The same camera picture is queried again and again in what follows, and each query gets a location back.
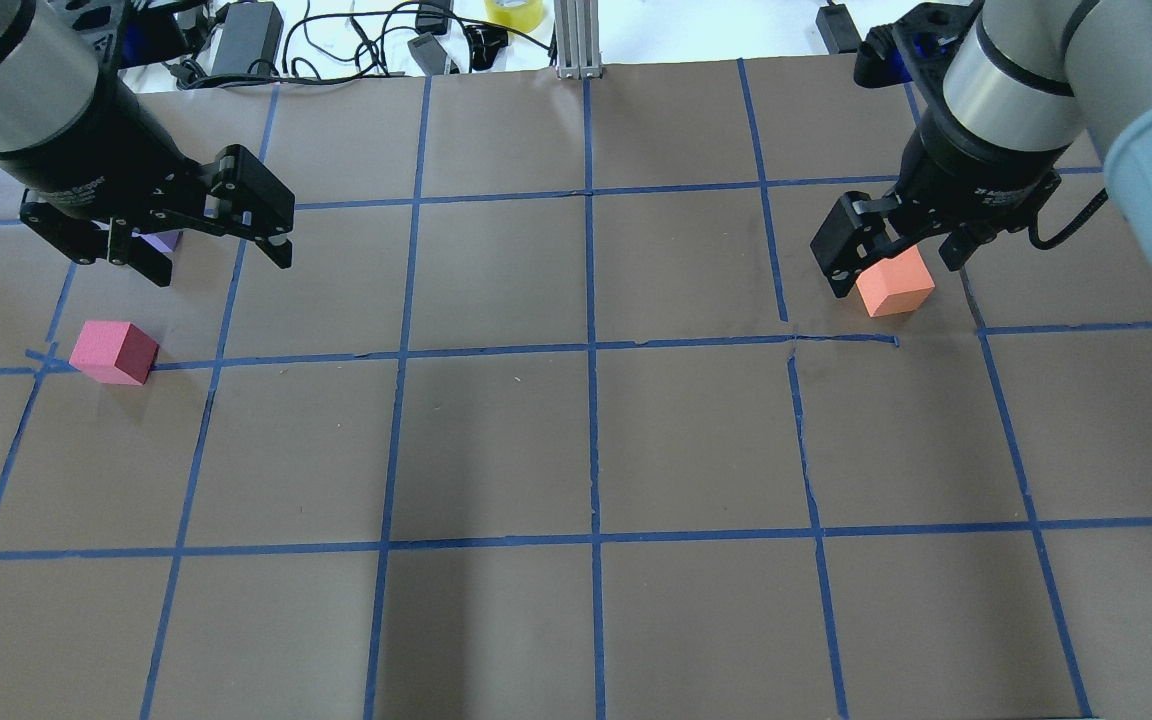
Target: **blue painter's tape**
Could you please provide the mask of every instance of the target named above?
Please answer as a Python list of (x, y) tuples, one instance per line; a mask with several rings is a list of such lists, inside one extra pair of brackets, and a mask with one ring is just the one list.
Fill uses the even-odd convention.
[(772, 265), (772, 288), (776, 293), (776, 312), (781, 323), (788, 323), (785, 309), (785, 286), (781, 282), (781, 255), (776, 251), (776, 228), (772, 222), (772, 199), (767, 192), (767, 167), (763, 162), (763, 141), (758, 135), (758, 114), (755, 113), (755, 97), (749, 90), (749, 73), (745, 70), (744, 58), (736, 60), (736, 73), (740, 74), (741, 94), (745, 97), (745, 115), (749, 118), (749, 137), (755, 144), (755, 168), (758, 169), (759, 199), (763, 204), (763, 232), (767, 237), (767, 255)]
[(416, 142), (416, 182), (412, 188), (411, 234), (407, 238), (407, 285), (403, 290), (403, 324), (399, 333), (397, 380), (394, 382), (394, 410), (389, 423), (389, 460), (385, 468), (385, 501), (380, 520), (380, 547), (376, 558), (376, 591), (371, 601), (371, 638), (367, 646), (367, 675), (365, 677), (362, 715), (371, 720), (376, 714), (376, 674), (380, 665), (380, 632), (385, 612), (385, 582), (389, 577), (389, 544), (394, 521), (394, 486), (397, 482), (399, 433), (403, 424), (403, 395), (407, 385), (407, 353), (411, 346), (412, 296), (416, 293), (416, 252), (420, 240), (420, 189), (425, 182), (425, 146), (429, 142), (429, 98), (433, 79), (425, 78), (420, 97), (420, 132)]
[(847, 711), (847, 684), (842, 675), (842, 653), (838, 650), (838, 621), (833, 614), (833, 589), (829, 585), (829, 566), (824, 552), (824, 538), (826, 533), (820, 526), (820, 507), (817, 505), (814, 491), (812, 490), (812, 473), (808, 462), (808, 446), (804, 439), (803, 429), (803, 391), (799, 387), (799, 362), (791, 356), (787, 363), (788, 376), (790, 376), (790, 396), (794, 401), (794, 424), (797, 430), (797, 444), (799, 444), (799, 463), (803, 468), (803, 491), (808, 501), (808, 517), (812, 521), (812, 532), (814, 537), (814, 561), (817, 562), (817, 578), (820, 584), (820, 611), (824, 619), (824, 635), (826, 635), (826, 646), (829, 651), (829, 673), (833, 676), (833, 698), (838, 705), (838, 715), (849, 719)]

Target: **power cord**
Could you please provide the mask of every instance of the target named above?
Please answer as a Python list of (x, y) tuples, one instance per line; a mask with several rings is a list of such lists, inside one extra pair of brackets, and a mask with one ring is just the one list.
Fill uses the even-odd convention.
[(1083, 225), (1087, 223), (1087, 220), (1091, 220), (1096, 211), (1100, 210), (1101, 205), (1105, 205), (1105, 202), (1109, 198), (1111, 194), (1104, 190), (1097, 192), (1092, 197), (1092, 200), (1089, 200), (1087, 205), (1077, 215), (1074, 215), (1074, 219), (1060, 233), (1053, 234), (1049, 240), (1038, 237), (1038, 218), (1034, 218), (1033, 223), (1029, 225), (1029, 245), (1037, 247), (1038, 250), (1051, 250), (1053, 247), (1060, 245), (1060, 243), (1069, 240), (1075, 232), (1078, 232)]
[[(353, 56), (346, 58), (329, 53), (324, 47), (310, 41), (311, 46), (319, 50), (325, 55), (340, 61), (340, 63), (351, 63), (355, 65), (357, 73), (349, 74), (349, 76), (325, 78), (321, 76), (319, 70), (311, 63), (310, 60), (305, 58), (288, 58), (287, 41), (283, 44), (282, 55), (280, 55), (279, 63), (282, 66), (282, 73), (273, 71), (274, 63), (268, 60), (257, 60), (253, 61), (250, 67), (248, 67), (248, 73), (236, 73), (236, 74), (221, 74), (221, 76), (209, 76), (206, 70), (198, 65), (196, 60), (187, 59), (180, 61), (179, 65), (166, 65), (164, 67), (168, 68), (172, 76), (177, 78), (177, 88), (180, 90), (197, 90), (197, 88), (242, 88), (251, 85), (271, 85), (271, 83), (291, 83), (291, 85), (340, 85), (340, 83), (351, 82), (361, 78), (382, 78), (393, 77), (393, 73), (389, 70), (388, 59), (385, 55), (385, 36), (392, 32), (403, 31), (403, 29), (410, 29), (410, 31), (416, 31), (415, 26), (389, 26), (389, 23), (397, 15), (416, 15), (416, 14), (438, 14), (442, 17), (454, 20), (461, 26), (462, 35), (465, 36), (467, 44), (470, 41), (470, 36), (468, 36), (468, 28), (471, 26), (493, 26), (503, 29), (503, 31), (516, 35), (517, 37), (524, 38), (526, 41), (531, 41), (532, 45), (540, 47), (540, 50), (547, 51), (552, 56), (553, 46), (544, 44), (544, 41), (536, 40), (535, 37), (526, 35), (525, 32), (518, 32), (516, 29), (510, 26), (502, 26), (502, 24), (492, 23), (487, 20), (478, 18), (465, 18), (456, 13), (445, 12), (439, 8), (429, 8), (429, 6), (423, 6), (420, 0), (404, 0), (402, 3), (394, 5), (392, 9), (388, 10), (370, 10), (370, 12), (349, 12), (349, 13), (321, 13), (306, 16), (297, 20), (291, 28), (288, 29), (287, 37), (293, 37), (297, 29), (305, 28), (306, 40), (308, 40), (308, 23), (316, 22), (317, 20), (325, 18), (348, 18), (355, 26), (355, 32), (358, 33), (359, 44), (355, 50)], [(384, 18), (381, 23), (381, 31), (376, 38), (370, 38), (367, 33), (362, 29), (356, 18)], [(370, 55), (371, 61), (366, 67), (362, 65), (362, 56)], [(271, 74), (255, 74), (252, 69), (259, 63), (268, 63)], [(311, 73), (314, 74), (313, 77), (302, 77), (298, 73), (298, 65), (305, 65)], [(468, 73), (472, 71), (472, 68), (467, 69)]]

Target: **black electronic device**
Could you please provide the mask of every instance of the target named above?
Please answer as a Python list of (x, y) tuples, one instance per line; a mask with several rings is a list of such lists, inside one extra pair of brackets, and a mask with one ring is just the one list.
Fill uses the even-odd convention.
[(826, 5), (817, 10), (817, 29), (829, 54), (841, 55), (861, 50), (861, 33), (846, 5)]
[(447, 54), (438, 38), (429, 32), (417, 35), (407, 41), (407, 48), (412, 53), (412, 60), (429, 76), (454, 76), (461, 73), (460, 65)]
[(447, 35), (452, 0), (425, 0), (416, 13), (416, 32)]
[(278, 12), (278, 5), (228, 5), (215, 58), (211, 60), (212, 76), (268, 76), (274, 71), (278, 38), (282, 32), (283, 14)]

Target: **black cable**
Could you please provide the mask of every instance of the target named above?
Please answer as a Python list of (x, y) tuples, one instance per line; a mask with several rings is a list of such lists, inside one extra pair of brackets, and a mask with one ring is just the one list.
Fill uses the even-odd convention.
[(311, 70), (314, 70), (314, 77), (316, 78), (323, 79), (323, 73), (319, 73), (319, 69), (314, 68), (314, 63), (311, 63), (311, 61), (308, 61), (304, 58), (293, 58), (291, 59), (291, 76), (294, 76), (294, 77), (301, 77), (301, 74), (296, 73), (296, 63), (298, 61), (301, 63), (308, 65), (308, 67), (310, 67)]
[[(404, 9), (402, 9), (402, 8), (406, 8), (407, 6), (411, 6), (411, 5), (420, 5), (420, 0), (407, 0), (406, 3), (399, 3), (399, 5), (394, 6), (393, 9), (389, 9), (389, 10), (369, 10), (369, 12), (362, 12), (362, 13), (324, 13), (324, 14), (319, 14), (319, 15), (310, 15), (310, 17), (301, 18), (301, 20), (297, 20), (296, 23), (293, 23), (291, 24), (291, 29), (289, 29), (287, 36), (291, 37), (294, 33), (296, 33), (296, 31), (297, 31), (298, 28), (305, 26), (306, 23), (314, 22), (316, 20), (324, 20), (324, 18), (378, 18), (378, 17), (384, 17), (385, 18), (385, 25), (388, 28), (389, 18), (393, 18), (393, 15), (415, 15), (415, 14), (419, 14), (419, 13), (427, 13), (427, 14), (440, 15), (440, 17), (456, 20), (456, 22), (460, 23), (461, 26), (462, 26), (462, 33), (465, 32), (465, 23), (482, 24), (482, 26), (500, 28), (500, 29), (503, 29), (508, 33), (516, 35), (517, 37), (524, 38), (524, 40), (526, 40), (526, 41), (531, 41), (532, 45), (535, 45), (536, 47), (540, 47), (540, 50), (550, 51), (550, 45), (545, 45), (544, 41), (536, 40), (535, 37), (532, 37), (530, 35), (526, 35), (525, 32), (517, 31), (517, 29), (515, 29), (515, 28), (502, 26), (502, 24), (492, 23), (492, 22), (488, 22), (487, 20), (465, 18), (465, 17), (462, 17), (462, 15), (457, 15), (456, 13), (444, 12), (442, 9), (439, 9), (439, 8), (424, 8), (424, 9), (411, 9), (411, 10), (404, 10)], [(382, 47), (380, 50), (380, 60), (381, 60), (380, 61), (380, 69), (385, 74), (389, 74), (389, 69), (387, 67), (387, 63), (385, 63), (384, 48)], [(288, 44), (287, 44), (287, 41), (285, 41), (285, 44), (283, 44), (283, 53), (282, 53), (282, 60), (280, 60), (280, 65), (283, 68), (283, 73), (288, 73), (289, 71), (289, 68), (288, 68)]]
[(1051, 240), (1039, 240), (1038, 219), (1034, 218), (1033, 223), (1029, 225), (1029, 245), (1037, 247), (1038, 250), (1051, 250), (1053, 247), (1060, 245), (1060, 243), (1069, 240), (1071, 234), (1078, 232), (1078, 228), (1082, 228), (1083, 225), (1087, 223), (1087, 220), (1091, 220), (1092, 215), (1096, 214), (1096, 211), (1100, 210), (1101, 205), (1105, 205), (1105, 202), (1109, 198), (1111, 194), (1104, 190), (1097, 192), (1096, 196), (1092, 197), (1092, 200), (1089, 200), (1087, 205), (1081, 210), (1077, 215), (1074, 215), (1074, 219), (1064, 226), (1064, 229), (1060, 233), (1053, 234)]
[[(393, 20), (394, 15), (399, 13), (410, 13), (411, 10), (403, 10), (403, 8), (411, 8), (411, 6), (415, 6), (416, 12), (418, 13), (433, 10), (433, 13), (444, 15), (446, 18), (456, 20), (456, 24), (461, 26), (461, 35), (465, 37), (465, 45), (470, 46), (470, 54), (473, 54), (472, 43), (470, 41), (470, 31), (465, 28), (464, 20), (457, 17), (454, 13), (444, 10), (442, 8), (434, 8), (434, 6), (425, 5), (422, 0), (402, 0), (402, 3), (394, 5), (393, 8), (389, 8), (389, 13), (385, 15), (385, 20), (380, 23), (380, 73), (384, 73), (385, 76), (389, 76), (389, 59), (388, 55), (385, 55), (385, 29), (389, 28), (389, 22)], [(473, 69), (467, 68), (467, 73), (473, 73)]]
[[(311, 13), (312, 6), (314, 6), (314, 0), (305, 0), (305, 17), (302, 18), (301, 23), (298, 23), (298, 24), (305, 24), (305, 20), (310, 18), (310, 13)], [(287, 37), (291, 38), (291, 32), (287, 33)], [(305, 24), (305, 41), (308, 41), (308, 44), (310, 44), (310, 47), (314, 47), (314, 50), (319, 51), (319, 53), (323, 53), (324, 55), (326, 55), (328, 58), (332, 58), (333, 60), (338, 61), (339, 63), (349, 63), (349, 61), (353, 61), (350, 58), (342, 58), (342, 56), (340, 56), (338, 54), (332, 53), (332, 51), (326, 50), (326, 47), (317, 44), (317, 41), (314, 41), (314, 38), (310, 37), (310, 26), (308, 24)], [(287, 73), (287, 68), (283, 68), (283, 73)]]
[(303, 78), (285, 76), (251, 76), (251, 74), (223, 74), (223, 76), (207, 76), (200, 78), (183, 90), (198, 90), (198, 88), (245, 88), (251, 85), (340, 85), (340, 83), (353, 82), (362, 78), (379, 78), (381, 76), (369, 76), (369, 74), (353, 74), (353, 76), (334, 78)]
[(260, 68), (262, 65), (270, 66), (270, 74), (278, 74), (278, 68), (275, 68), (274, 66), (274, 60), (268, 60), (266, 58), (256, 58), (255, 60), (252, 60), (251, 63), (247, 66), (247, 74), (255, 74), (256, 68)]

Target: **black power adapter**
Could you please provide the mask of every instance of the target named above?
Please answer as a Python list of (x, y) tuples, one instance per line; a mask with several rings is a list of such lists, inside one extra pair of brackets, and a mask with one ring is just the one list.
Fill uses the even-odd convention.
[(861, 50), (861, 33), (856, 32), (856, 23), (851, 21), (846, 5), (828, 3), (817, 10), (817, 29), (832, 55)]
[(283, 14), (274, 3), (225, 6), (223, 31), (211, 60), (211, 74), (260, 74), (274, 70), (278, 37), (283, 32)]

